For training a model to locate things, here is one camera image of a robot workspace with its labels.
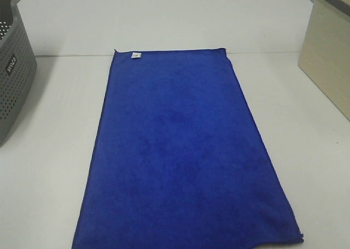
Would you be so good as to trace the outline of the beige storage box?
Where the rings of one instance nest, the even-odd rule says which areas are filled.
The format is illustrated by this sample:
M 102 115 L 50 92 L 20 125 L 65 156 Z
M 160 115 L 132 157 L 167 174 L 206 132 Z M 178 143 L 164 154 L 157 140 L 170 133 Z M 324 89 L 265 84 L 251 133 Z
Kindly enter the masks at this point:
M 349 117 L 349 0 L 314 0 L 299 67 Z

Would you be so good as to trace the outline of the grey perforated plastic basket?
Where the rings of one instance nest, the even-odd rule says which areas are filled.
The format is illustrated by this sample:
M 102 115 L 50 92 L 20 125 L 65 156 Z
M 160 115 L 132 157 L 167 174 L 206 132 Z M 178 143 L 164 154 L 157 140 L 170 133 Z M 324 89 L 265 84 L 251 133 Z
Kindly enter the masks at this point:
M 36 70 L 17 0 L 1 0 L 1 142 L 27 99 Z

